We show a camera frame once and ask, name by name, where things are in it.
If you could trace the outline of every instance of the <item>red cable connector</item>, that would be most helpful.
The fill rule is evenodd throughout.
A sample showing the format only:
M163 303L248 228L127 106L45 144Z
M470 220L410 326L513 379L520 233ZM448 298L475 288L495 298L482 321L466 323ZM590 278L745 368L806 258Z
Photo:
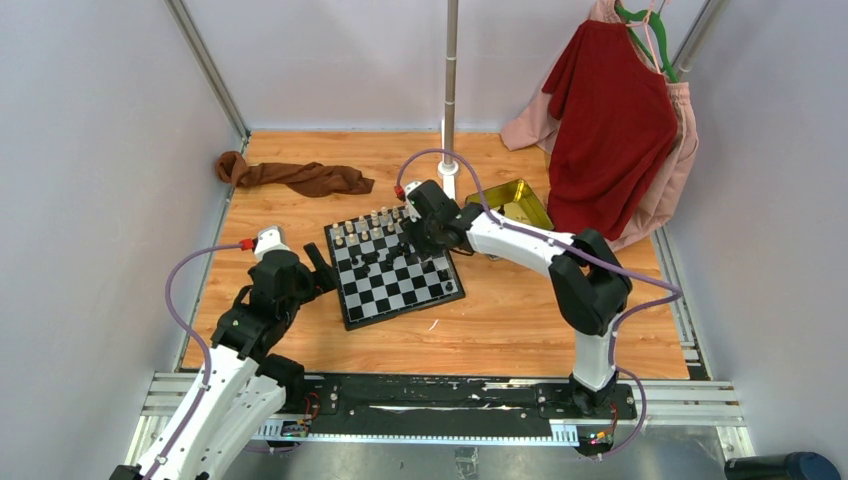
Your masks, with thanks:
M245 238L244 240L239 242L241 245L242 251L244 250L253 250L256 248L256 239L255 238Z

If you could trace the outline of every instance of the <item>gold tray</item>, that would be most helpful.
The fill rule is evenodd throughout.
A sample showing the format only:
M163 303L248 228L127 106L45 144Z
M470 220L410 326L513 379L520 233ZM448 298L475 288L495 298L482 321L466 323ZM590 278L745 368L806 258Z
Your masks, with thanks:
M497 187L483 190L489 207L516 222L532 225L543 230L553 230L554 224L545 211L539 197L524 179L519 178ZM465 203L480 203L480 195L474 193L465 198Z

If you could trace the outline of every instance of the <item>green hanger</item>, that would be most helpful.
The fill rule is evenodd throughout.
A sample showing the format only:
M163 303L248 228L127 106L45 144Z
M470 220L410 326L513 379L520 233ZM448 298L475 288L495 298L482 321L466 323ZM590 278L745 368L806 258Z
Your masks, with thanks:
M645 15L648 14L647 10L630 13L621 5L616 5L615 11L628 22L641 22L645 19ZM660 16L657 12L651 12L651 16L648 18L648 26L651 27L651 30L654 31L654 36L657 37L657 48L659 49L660 60L662 60L662 70L668 74L668 78L672 81L672 83L677 83L677 75L674 74L674 68L672 68L671 62L668 60L668 40L665 35L665 26L663 25L662 20L660 20ZM636 40L642 51L648 55L648 58L653 61L651 54L648 53L647 48L645 48L645 45L643 45L639 40L639 37L637 37L633 31L630 32L630 35Z

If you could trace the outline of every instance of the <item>black cylinder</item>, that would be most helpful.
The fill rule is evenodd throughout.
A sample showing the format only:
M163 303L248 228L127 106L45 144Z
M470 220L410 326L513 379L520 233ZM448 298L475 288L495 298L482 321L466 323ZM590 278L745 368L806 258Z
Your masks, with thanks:
M734 458L724 464L727 480L841 480L836 467L812 452Z

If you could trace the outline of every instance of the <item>gray floor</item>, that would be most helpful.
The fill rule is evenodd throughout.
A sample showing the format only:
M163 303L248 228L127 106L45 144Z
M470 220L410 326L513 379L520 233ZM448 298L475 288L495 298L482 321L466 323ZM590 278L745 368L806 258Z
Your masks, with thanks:
M623 440L628 427L620 427ZM285 456L242 454L226 480L722 479L724 457L710 427L649 427L601 464L570 448L305 444Z

